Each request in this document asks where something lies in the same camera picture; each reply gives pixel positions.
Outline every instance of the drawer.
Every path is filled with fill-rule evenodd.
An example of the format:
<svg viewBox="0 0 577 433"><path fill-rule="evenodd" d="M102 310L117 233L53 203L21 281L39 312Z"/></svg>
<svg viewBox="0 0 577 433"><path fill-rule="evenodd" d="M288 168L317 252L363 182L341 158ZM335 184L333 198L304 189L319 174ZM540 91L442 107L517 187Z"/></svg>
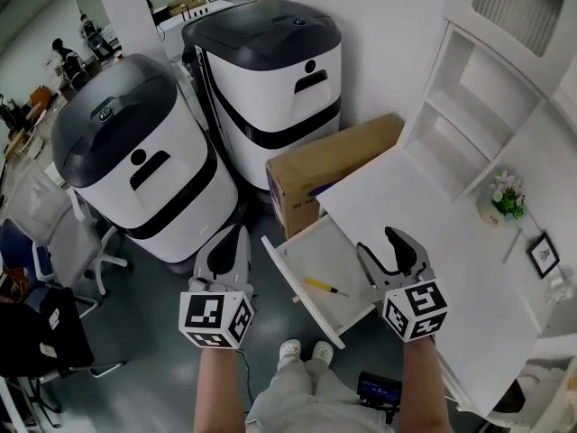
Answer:
<svg viewBox="0 0 577 433"><path fill-rule="evenodd" d="M377 300L351 241L325 215L276 248L266 236L262 242L316 323L343 349L340 335L367 316ZM336 287L350 298L308 285L307 277Z"/></svg>

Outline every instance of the framed picture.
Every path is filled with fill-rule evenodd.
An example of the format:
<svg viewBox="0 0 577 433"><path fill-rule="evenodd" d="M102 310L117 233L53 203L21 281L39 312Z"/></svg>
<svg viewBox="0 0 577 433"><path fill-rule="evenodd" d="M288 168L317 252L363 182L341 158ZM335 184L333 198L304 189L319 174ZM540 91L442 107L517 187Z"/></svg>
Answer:
<svg viewBox="0 0 577 433"><path fill-rule="evenodd" d="M527 253L541 279L559 264L559 255L546 233L543 233L543 235L529 247Z"/></svg>

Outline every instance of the floor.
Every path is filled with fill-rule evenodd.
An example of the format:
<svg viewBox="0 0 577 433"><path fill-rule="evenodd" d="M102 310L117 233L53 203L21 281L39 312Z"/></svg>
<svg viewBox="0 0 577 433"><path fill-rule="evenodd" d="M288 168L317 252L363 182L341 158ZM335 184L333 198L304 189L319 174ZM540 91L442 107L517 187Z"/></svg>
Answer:
<svg viewBox="0 0 577 433"><path fill-rule="evenodd" d="M276 269L261 243L266 235L275 245L283 234L272 216L262 216L251 232L251 283L257 315L244 349L252 369L252 391L264 390L275 373L279 345L298 337L304 355L324 334ZM112 267L105 272L110 296L85 320L85 330L97 363L128 360L125 367L102 379L78 373L52 382L63 414L58 431L74 433L192 432L199 350L178 331L179 293L186 282L167 272L162 263L128 239L114 240L116 254L133 262L133 271ZM96 297L96 285L86 281L82 294ZM347 348L337 351L332 367L351 387L361 371L400 379L402 345L379 318L369 315L343 336ZM249 409L244 366L239 364L245 408ZM477 430L481 420L457 413L449 402L456 432Z"/></svg>

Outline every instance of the white shoe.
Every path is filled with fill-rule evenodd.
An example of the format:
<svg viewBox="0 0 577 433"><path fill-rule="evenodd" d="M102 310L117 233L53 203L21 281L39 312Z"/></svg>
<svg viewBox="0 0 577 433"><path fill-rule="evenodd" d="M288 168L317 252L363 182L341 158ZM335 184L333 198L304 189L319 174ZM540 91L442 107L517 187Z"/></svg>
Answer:
<svg viewBox="0 0 577 433"><path fill-rule="evenodd" d="M324 361L326 365L331 365L333 356L334 349L331 344L321 340L320 342L316 342L311 359L320 359L321 361Z"/></svg>
<svg viewBox="0 0 577 433"><path fill-rule="evenodd" d="M282 361L285 357L296 357L300 358L301 344L300 340L293 338L292 340L287 340L280 346L279 350L279 361Z"/></svg>

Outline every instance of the small vase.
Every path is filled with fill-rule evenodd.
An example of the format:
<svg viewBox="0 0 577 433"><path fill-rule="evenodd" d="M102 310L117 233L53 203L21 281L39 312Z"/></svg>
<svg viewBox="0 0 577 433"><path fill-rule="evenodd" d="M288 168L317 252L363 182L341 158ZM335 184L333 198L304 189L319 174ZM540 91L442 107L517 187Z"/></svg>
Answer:
<svg viewBox="0 0 577 433"><path fill-rule="evenodd" d="M505 225L505 217L493 205L493 199L488 191L484 191L479 195L477 210L479 210L479 215L485 223L494 227Z"/></svg>

